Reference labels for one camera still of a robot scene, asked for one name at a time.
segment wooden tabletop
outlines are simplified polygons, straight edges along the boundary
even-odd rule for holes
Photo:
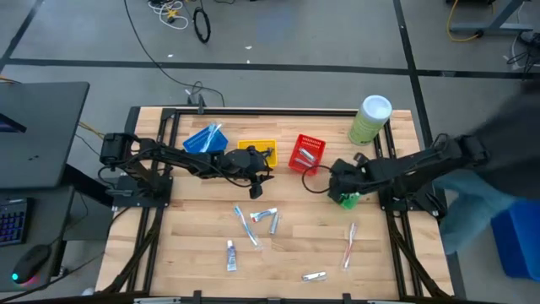
[[[156,138],[162,108],[143,107],[136,134]],[[375,158],[373,145],[359,147],[349,142],[352,117],[296,117],[253,115],[182,115],[176,148],[210,122],[222,122],[221,130],[235,149],[241,139],[276,139],[278,166],[274,179],[262,184],[264,194],[250,200],[248,190],[225,179],[201,180],[187,171],[174,169],[171,205],[165,211],[156,257],[151,295],[215,297],[282,297],[340,299],[397,299],[385,214],[376,193],[365,195],[359,205],[346,210],[326,194],[307,192],[300,174],[288,168],[289,157],[299,133],[326,141],[321,163],[331,166],[336,158],[353,162],[362,152]],[[397,155],[419,151],[410,111],[394,111],[391,128]],[[170,136],[170,126],[165,142]],[[386,153],[384,133],[381,133]],[[327,187],[329,174],[320,170],[307,183],[314,189]],[[277,234],[268,233],[271,218],[251,225],[262,241],[256,250],[247,238],[233,207],[245,216],[276,207],[282,218]],[[107,242],[96,289],[106,287],[132,255],[140,209],[131,209],[114,224]],[[440,288],[452,294],[436,221],[425,212],[409,213],[414,246],[419,261]],[[354,238],[350,268],[341,269],[351,223],[359,228]],[[238,271],[227,272],[227,240],[237,251]],[[141,288],[146,258],[139,268]],[[413,294],[407,260],[402,256],[408,294]],[[327,280],[302,282],[303,274],[326,271]]]

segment gray floor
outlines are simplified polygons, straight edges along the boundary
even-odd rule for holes
[[[230,6],[205,0],[213,26],[206,46],[197,41],[191,28],[178,31],[161,24],[145,0],[128,2],[145,46],[161,62],[407,68],[392,0],[237,0]],[[33,3],[0,0],[0,53],[8,47]],[[445,32],[450,7],[443,0],[402,0],[402,6],[418,69],[519,72],[506,65],[504,59],[510,56],[514,36],[485,36],[469,43],[452,43]],[[189,3],[187,7],[192,12],[195,5]],[[521,22],[533,23],[540,30],[539,14],[540,2],[526,3]],[[455,20],[486,20],[490,16],[489,7],[464,4],[456,10]],[[120,0],[44,1],[11,58],[149,60],[133,35]],[[28,83],[90,82],[82,120],[104,133],[123,129],[130,106],[176,105],[186,100],[185,88],[155,68],[7,65],[1,72]],[[354,108],[367,95],[385,95],[395,108],[413,111],[420,135],[408,76],[201,69],[168,72],[185,82],[201,80],[222,91],[227,106]],[[421,77],[420,85],[432,133],[458,134],[495,111],[519,89],[520,81]],[[220,104],[212,93],[204,93],[204,97],[209,105]],[[91,133],[79,130],[79,134],[96,149],[100,147]],[[78,139],[73,143],[69,163],[90,176],[96,176],[100,168],[95,155]],[[86,225],[94,224],[94,220],[107,225],[110,220],[108,210],[97,204],[90,205],[90,213],[93,218],[88,218]],[[64,264],[73,267],[99,254],[105,242],[96,240],[104,237],[98,233],[93,241],[69,242]],[[459,252],[459,260],[471,300],[533,303],[540,297],[539,284],[504,275],[489,228]],[[100,261],[94,261],[86,271],[73,275],[77,279],[64,280],[28,299],[77,295],[95,283],[99,266]]]

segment white lid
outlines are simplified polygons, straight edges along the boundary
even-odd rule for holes
[[[362,103],[363,113],[374,120],[386,120],[392,114],[392,104],[380,95],[371,95]]]

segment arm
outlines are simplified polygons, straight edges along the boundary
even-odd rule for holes
[[[132,144],[139,143],[139,150],[134,155]],[[208,153],[188,153],[158,144],[150,138],[139,138],[128,133],[109,133],[103,140],[100,162],[112,170],[124,170],[130,177],[144,183],[152,192],[159,194],[155,172],[146,169],[141,160],[156,160],[166,165],[178,166],[188,170],[193,176],[202,179],[223,177],[238,187],[250,187],[250,197],[261,196],[261,184],[271,178],[272,170],[266,158],[272,151],[258,152],[254,147],[235,149],[225,154],[224,151]],[[266,175],[257,175],[265,171]],[[248,180],[251,183],[241,185],[233,179]]]
[[[366,194],[390,188],[395,198],[405,198],[439,176],[455,169],[481,165],[488,158],[488,152],[474,136],[452,139],[445,136],[424,151],[398,159],[368,160],[358,153],[354,157],[356,166],[336,160],[331,168],[328,196],[340,203],[342,194]]]

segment yellow basket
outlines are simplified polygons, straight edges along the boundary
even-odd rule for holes
[[[255,149],[259,152],[264,152],[268,148],[272,148],[272,155],[267,158],[268,165],[274,168],[278,165],[278,142],[276,139],[257,139],[257,140],[239,140],[238,149],[245,149],[249,146],[255,146]]]

